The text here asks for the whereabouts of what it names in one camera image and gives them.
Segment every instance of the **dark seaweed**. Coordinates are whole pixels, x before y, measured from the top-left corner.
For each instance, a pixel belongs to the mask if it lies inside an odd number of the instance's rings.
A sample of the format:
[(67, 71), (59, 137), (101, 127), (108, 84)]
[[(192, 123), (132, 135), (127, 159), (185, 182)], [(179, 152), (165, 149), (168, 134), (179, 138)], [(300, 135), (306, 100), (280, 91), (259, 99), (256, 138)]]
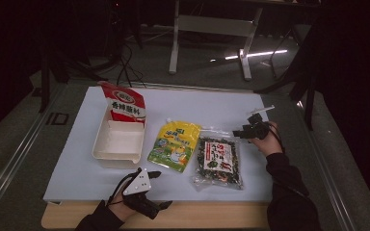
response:
[[(231, 146), (233, 173), (203, 168), (205, 143), (207, 141), (226, 143)], [(227, 184), (236, 184), (238, 186), (241, 186), (241, 177), (239, 173), (239, 159), (238, 159), (238, 155), (236, 152), (236, 143), (234, 141), (228, 141), (226, 139), (199, 138), (198, 173), (205, 179), (220, 181), (220, 182), (227, 183)]]

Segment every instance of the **clear plastic bag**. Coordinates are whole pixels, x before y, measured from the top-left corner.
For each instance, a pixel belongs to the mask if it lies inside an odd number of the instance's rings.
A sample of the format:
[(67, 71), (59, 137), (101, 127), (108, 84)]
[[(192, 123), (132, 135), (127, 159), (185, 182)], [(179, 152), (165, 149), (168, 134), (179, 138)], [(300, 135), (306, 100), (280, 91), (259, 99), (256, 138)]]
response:
[(242, 190), (239, 142), (223, 130), (202, 130), (195, 154), (198, 167), (193, 176), (197, 188), (219, 185)]

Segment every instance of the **seaweed snack bag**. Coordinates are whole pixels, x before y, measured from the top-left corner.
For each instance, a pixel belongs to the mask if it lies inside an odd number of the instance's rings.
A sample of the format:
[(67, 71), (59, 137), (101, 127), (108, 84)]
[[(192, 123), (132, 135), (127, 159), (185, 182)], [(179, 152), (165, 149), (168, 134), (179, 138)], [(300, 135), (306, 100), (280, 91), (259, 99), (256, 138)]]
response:
[(194, 183), (242, 190), (238, 149), (237, 140), (232, 138), (201, 136), (196, 150), (198, 169)]
[(145, 123), (145, 102), (142, 95), (106, 81), (99, 81), (97, 84), (103, 88), (109, 101), (113, 120)]
[(200, 126), (184, 121), (165, 124), (148, 155), (152, 163), (183, 172), (198, 143)]

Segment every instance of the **white paper container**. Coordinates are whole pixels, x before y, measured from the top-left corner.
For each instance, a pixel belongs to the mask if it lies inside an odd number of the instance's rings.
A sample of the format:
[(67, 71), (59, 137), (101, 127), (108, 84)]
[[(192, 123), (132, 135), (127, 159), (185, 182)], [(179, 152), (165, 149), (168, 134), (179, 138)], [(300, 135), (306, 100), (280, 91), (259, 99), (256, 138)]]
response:
[(92, 155), (102, 167), (137, 168), (144, 133), (141, 122), (113, 121), (108, 108), (98, 129)]

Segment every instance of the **person's right hand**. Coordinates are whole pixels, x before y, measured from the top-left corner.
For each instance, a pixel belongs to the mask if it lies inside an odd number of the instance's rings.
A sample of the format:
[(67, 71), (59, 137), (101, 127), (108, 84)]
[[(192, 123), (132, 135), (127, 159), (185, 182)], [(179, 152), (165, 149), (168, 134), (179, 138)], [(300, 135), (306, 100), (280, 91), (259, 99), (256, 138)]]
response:
[[(273, 126), (270, 126), (272, 131), (277, 134), (276, 128), (278, 125), (272, 121), (269, 121), (270, 124)], [(254, 143), (254, 145), (257, 146), (260, 152), (264, 154), (265, 157), (273, 154), (273, 153), (282, 153), (282, 148), (280, 146), (280, 143), (278, 142), (278, 139), (276, 139), (275, 135), (271, 132), (263, 139), (248, 139), (249, 142)]]

